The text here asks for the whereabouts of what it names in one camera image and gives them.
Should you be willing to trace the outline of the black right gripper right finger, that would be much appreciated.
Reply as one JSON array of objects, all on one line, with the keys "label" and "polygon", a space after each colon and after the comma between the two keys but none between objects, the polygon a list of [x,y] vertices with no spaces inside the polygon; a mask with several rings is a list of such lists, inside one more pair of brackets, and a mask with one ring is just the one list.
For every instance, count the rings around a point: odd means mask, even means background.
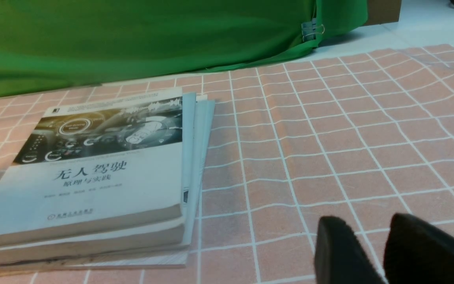
[{"label": "black right gripper right finger", "polygon": [[407,213],[396,213],[384,249],[390,284],[454,284],[454,237]]}]

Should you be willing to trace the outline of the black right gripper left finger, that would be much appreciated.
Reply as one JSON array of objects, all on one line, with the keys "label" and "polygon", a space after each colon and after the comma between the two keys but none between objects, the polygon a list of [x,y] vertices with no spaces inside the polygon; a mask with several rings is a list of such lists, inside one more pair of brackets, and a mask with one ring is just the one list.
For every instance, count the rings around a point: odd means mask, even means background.
[{"label": "black right gripper left finger", "polygon": [[341,218],[318,222],[314,270],[318,284],[383,284],[352,228]]}]

